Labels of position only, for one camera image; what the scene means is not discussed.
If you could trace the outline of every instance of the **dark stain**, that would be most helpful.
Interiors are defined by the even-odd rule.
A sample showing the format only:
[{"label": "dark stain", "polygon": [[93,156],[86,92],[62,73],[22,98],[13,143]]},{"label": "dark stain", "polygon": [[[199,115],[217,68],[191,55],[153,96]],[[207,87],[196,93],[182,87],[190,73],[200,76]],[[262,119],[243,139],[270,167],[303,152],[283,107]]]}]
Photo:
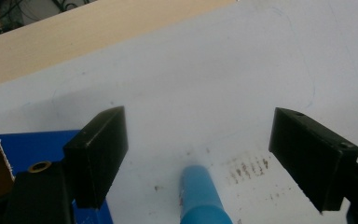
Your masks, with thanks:
[{"label": "dark stain", "polygon": [[266,159],[263,159],[263,163],[266,166],[266,169],[269,168],[269,162]]},{"label": "dark stain", "polygon": [[241,166],[242,166],[242,170],[245,172],[245,174],[248,176],[248,178],[252,179],[251,174],[249,173],[248,168],[246,167],[245,163],[241,163]]},{"label": "dark stain", "polygon": [[257,161],[256,163],[257,163],[258,169],[260,170],[260,175],[263,175],[264,172],[263,172],[263,168],[260,165],[260,161]]},{"label": "dark stain", "polygon": [[159,191],[160,189],[164,189],[164,188],[162,186],[158,186],[158,185],[155,186],[155,191],[156,192]]},{"label": "dark stain", "polygon": [[231,174],[231,177],[235,180],[235,183],[238,184],[239,182],[238,182],[237,177],[231,172],[230,172],[230,174]]},{"label": "dark stain", "polygon": [[253,165],[253,163],[251,162],[251,167],[252,167],[252,171],[254,172],[255,174],[255,166]]}]

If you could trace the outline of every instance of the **light blue nozzle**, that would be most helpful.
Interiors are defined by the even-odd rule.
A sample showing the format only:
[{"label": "light blue nozzle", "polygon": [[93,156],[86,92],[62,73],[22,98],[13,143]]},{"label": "light blue nozzle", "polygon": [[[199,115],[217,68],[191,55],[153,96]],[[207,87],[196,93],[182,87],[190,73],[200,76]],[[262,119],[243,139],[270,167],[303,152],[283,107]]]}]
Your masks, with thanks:
[{"label": "light blue nozzle", "polygon": [[213,181],[203,166],[185,168],[180,197],[181,224],[232,224],[223,209]]}]

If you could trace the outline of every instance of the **scratch marks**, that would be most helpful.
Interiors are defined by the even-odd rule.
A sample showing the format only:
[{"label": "scratch marks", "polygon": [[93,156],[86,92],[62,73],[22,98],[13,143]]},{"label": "scratch marks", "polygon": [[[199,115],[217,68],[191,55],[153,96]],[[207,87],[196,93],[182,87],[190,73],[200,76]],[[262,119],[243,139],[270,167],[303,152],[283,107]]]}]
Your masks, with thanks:
[{"label": "scratch marks", "polygon": [[157,191],[159,191],[159,190],[161,190],[161,189],[164,189],[164,187],[159,186],[159,185],[156,185],[156,186],[154,187],[154,189],[155,189],[155,191],[157,192]]},{"label": "scratch marks", "polygon": [[286,188],[280,188],[278,185],[275,185],[275,193],[272,191],[264,200],[270,201],[277,205],[277,202],[280,200],[280,198],[284,198],[286,194],[290,194],[290,191],[292,188],[286,187]]},{"label": "scratch marks", "polygon": [[249,173],[248,167],[246,166],[246,164],[242,162],[241,167],[242,167],[242,170],[245,172],[246,176],[248,176],[249,179],[252,179],[251,173]]},{"label": "scratch marks", "polygon": [[266,169],[269,168],[269,162],[266,159],[263,159],[263,163],[266,166]]},{"label": "scratch marks", "polygon": [[229,176],[226,179],[228,184],[231,185],[264,175],[269,168],[269,160],[266,158],[239,156],[222,165],[228,166]]}]

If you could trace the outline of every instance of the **black clamp jaw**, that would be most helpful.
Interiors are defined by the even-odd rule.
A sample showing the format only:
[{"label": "black clamp jaw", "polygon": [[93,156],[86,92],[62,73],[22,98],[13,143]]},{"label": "black clamp jaw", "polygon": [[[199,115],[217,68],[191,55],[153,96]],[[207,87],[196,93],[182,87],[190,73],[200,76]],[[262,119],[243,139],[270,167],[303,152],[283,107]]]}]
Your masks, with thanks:
[{"label": "black clamp jaw", "polygon": [[269,151],[320,211],[351,202],[350,224],[358,224],[358,146],[306,115],[275,109]]},{"label": "black clamp jaw", "polygon": [[124,107],[98,114],[63,147],[62,161],[16,175],[4,223],[75,223],[72,201],[100,208],[127,150]]}]

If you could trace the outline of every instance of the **wooden board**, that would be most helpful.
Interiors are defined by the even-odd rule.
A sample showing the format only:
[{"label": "wooden board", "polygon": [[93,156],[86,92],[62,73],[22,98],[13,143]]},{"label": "wooden board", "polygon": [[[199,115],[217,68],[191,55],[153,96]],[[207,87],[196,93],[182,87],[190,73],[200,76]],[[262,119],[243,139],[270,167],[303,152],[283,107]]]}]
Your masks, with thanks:
[{"label": "wooden board", "polygon": [[100,0],[0,35],[0,83],[234,0]]}]

